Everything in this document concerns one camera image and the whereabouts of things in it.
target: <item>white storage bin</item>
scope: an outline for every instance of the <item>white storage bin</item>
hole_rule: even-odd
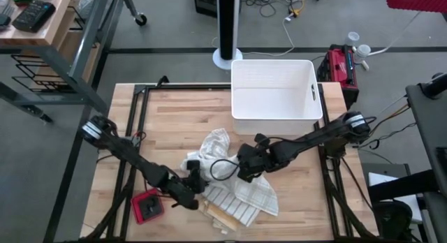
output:
[[[240,135],[304,135],[323,116],[308,60],[237,60],[231,68],[231,114]]]

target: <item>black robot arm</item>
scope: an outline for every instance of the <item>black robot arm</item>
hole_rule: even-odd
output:
[[[92,117],[83,127],[84,139],[98,149],[107,149],[119,160],[126,161],[142,173],[150,186],[169,194],[188,209],[198,209],[197,193],[205,190],[206,182],[200,177],[200,165],[188,165],[191,174],[180,178],[174,171],[164,165],[150,163],[139,155],[130,140],[117,135],[116,124],[106,117]]]
[[[369,135],[369,125],[359,112],[347,112],[328,125],[295,140],[280,139],[270,144],[262,134],[255,137],[257,145],[243,144],[237,158],[240,171],[237,176],[246,182],[259,177],[262,172],[274,172],[289,165],[299,153],[325,144],[328,156],[343,156],[348,142],[362,142]]]

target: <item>gray floor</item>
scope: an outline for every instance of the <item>gray floor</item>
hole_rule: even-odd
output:
[[[137,8],[149,19],[149,27],[139,28],[127,9],[117,28],[113,47],[210,47],[217,35],[217,23],[199,15],[193,0],[135,0]],[[275,5],[277,14],[261,17],[258,8],[242,6],[240,47],[288,47],[281,21],[286,7]],[[361,43],[386,46],[415,12],[392,10],[385,0],[308,0],[302,15],[287,24],[295,46],[327,47],[342,43],[349,31],[357,31]],[[447,45],[447,22],[440,14],[422,13],[396,46]],[[312,59],[321,54],[287,54],[281,59]],[[248,59],[266,59],[251,55]],[[408,84],[424,82],[439,71],[447,71],[445,53],[392,53],[368,59],[370,72],[358,72],[360,98],[355,110],[377,115],[404,94]],[[0,57],[2,81],[23,90],[8,78],[17,75],[8,56]],[[219,70],[210,54],[114,54],[110,55],[98,93],[110,102],[112,90],[119,82],[156,82],[167,75],[172,82],[229,82],[230,74]],[[404,101],[382,113],[385,117]],[[44,126],[15,108],[0,101],[0,240],[39,242],[42,240],[54,204],[81,107],[44,107],[54,125]],[[413,122],[405,113],[385,123],[378,134],[386,134]],[[396,163],[408,163],[412,172],[429,168],[416,128],[383,142],[376,152]],[[61,220],[58,240],[78,237],[89,187],[94,173],[96,150],[83,145],[70,188],[67,209]],[[380,158],[360,153],[364,162],[382,162]]]

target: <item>white cloth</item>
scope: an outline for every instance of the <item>white cloth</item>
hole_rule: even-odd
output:
[[[264,176],[261,175],[254,178],[251,183],[247,183],[237,177],[239,171],[237,169],[225,181],[212,178],[210,168],[216,160],[228,159],[238,163],[236,155],[228,156],[229,147],[230,138],[225,129],[214,130],[203,140],[200,150],[186,155],[180,168],[186,171],[187,161],[199,160],[202,177],[210,182],[203,195],[246,226],[254,221],[259,210],[277,216],[279,210],[277,195]],[[222,179],[229,176],[235,167],[229,162],[220,161],[213,166],[212,173],[217,179]]]

